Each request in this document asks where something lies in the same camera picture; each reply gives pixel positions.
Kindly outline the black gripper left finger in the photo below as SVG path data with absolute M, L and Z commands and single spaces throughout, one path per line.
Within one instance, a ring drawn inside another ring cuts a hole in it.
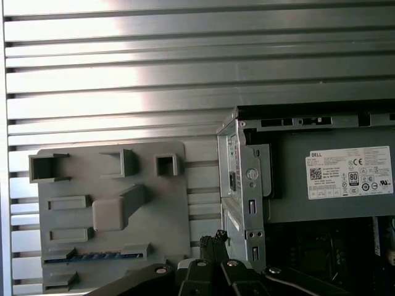
M 211 295 L 214 278 L 213 238 L 200 239 L 200 258 L 187 268 L 155 263 L 106 284 L 93 295 Z

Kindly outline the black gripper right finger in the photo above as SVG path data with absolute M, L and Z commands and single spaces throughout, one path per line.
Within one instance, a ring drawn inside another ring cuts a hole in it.
M 248 268 L 229 258 L 227 240 L 226 231 L 215 233 L 215 256 L 231 295 L 341 295 L 339 287 L 292 268 L 267 266 L 260 273 Z

